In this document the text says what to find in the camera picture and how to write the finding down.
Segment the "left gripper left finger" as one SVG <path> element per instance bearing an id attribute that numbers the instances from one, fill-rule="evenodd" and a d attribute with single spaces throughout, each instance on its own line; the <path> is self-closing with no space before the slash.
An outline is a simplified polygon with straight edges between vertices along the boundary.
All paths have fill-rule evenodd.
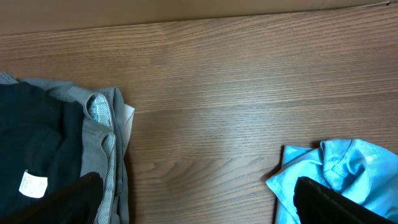
<path id="1" fill-rule="evenodd" d="M 4 218 L 10 224 L 93 224 L 103 198 L 103 180 L 90 172 L 69 187 L 49 194 Z"/>

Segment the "light blue t-shirt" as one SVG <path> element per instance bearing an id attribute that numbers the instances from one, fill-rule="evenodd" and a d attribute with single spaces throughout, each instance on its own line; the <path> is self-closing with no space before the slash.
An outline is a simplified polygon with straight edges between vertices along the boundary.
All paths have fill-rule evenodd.
<path id="1" fill-rule="evenodd" d="M 276 195 L 276 223 L 299 223 L 294 188 L 300 177 L 397 221 L 397 154 L 360 139 L 322 141 L 318 148 L 285 146 L 280 171 L 266 180 Z"/>

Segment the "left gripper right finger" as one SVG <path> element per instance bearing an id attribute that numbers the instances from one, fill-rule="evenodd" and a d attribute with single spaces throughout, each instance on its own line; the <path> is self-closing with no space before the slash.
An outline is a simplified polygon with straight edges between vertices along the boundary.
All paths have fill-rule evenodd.
<path id="1" fill-rule="evenodd" d="M 298 178 L 294 206 L 302 224 L 394 223 L 309 177 Z"/>

